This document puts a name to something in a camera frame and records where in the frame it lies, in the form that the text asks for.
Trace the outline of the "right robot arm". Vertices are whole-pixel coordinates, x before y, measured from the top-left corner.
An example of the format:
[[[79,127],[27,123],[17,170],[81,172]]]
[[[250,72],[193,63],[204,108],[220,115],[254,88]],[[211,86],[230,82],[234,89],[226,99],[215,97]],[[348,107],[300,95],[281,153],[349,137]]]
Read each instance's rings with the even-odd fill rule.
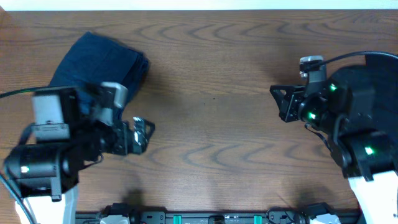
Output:
[[[367,223],[397,223],[397,73],[342,68],[315,85],[272,85],[279,116],[323,140]]]

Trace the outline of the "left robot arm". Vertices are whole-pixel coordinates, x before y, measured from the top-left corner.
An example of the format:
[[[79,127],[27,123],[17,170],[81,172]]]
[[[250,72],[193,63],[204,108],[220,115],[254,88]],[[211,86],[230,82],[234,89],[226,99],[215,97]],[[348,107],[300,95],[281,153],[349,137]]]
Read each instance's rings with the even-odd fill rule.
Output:
[[[35,120],[5,158],[1,182],[22,223],[75,223],[79,171],[105,154],[146,151],[155,124],[118,118],[128,90],[115,82],[33,88]]]

